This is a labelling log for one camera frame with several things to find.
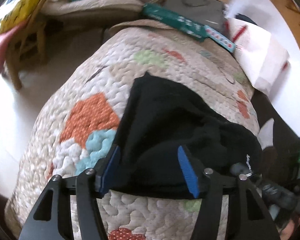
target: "yellow bag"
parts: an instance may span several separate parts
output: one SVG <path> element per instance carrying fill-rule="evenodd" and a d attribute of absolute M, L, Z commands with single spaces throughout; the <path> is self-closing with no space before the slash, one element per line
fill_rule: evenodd
<path fill-rule="evenodd" d="M 0 22 L 0 34 L 11 30 L 14 26 L 27 19 L 40 0 L 10 0 L 0 8 L 4 17 Z"/>

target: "wooden furniture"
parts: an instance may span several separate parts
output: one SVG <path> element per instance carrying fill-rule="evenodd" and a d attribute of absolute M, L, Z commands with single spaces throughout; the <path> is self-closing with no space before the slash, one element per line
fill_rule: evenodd
<path fill-rule="evenodd" d="M 46 57 L 44 33 L 46 20 L 43 16 L 38 15 L 45 1 L 39 1 L 29 17 L 26 27 L 18 32 L 8 45 L 6 65 L 16 90 L 22 87 L 19 71 L 32 65 L 34 62 L 43 62 Z"/>

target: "white bag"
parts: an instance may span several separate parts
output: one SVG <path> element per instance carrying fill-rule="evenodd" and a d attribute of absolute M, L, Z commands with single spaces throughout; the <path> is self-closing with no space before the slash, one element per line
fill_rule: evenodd
<path fill-rule="evenodd" d="M 246 26 L 234 42 L 234 57 L 252 86 L 269 96 L 274 81 L 287 64 L 289 53 L 261 27 L 233 18 L 228 22 L 231 40 Z"/>

